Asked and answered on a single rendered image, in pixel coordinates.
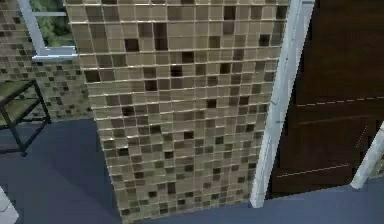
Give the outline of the dark brown wooden door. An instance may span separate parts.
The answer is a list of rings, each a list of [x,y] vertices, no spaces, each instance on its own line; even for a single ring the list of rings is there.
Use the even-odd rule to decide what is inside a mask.
[[[267,198],[349,184],[384,122],[384,0],[315,0]]]

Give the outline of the white framed window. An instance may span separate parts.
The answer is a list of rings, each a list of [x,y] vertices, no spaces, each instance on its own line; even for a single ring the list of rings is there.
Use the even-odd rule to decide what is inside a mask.
[[[63,0],[17,0],[35,50],[33,61],[68,61],[78,54]]]

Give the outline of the white block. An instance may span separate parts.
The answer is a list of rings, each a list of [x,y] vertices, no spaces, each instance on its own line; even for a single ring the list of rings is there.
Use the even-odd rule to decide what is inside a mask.
[[[0,187],[0,224],[15,224],[18,218],[18,212]]]

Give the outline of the black frame glass table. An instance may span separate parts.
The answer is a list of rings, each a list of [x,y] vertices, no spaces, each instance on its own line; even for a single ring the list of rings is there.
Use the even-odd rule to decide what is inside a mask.
[[[28,115],[41,106],[42,117],[28,118]],[[20,123],[40,122],[40,126],[23,142],[16,129]],[[19,153],[27,156],[27,149],[47,124],[51,124],[46,103],[36,80],[1,81],[0,82],[0,131],[9,130],[17,144],[16,148],[0,149],[0,155]]]

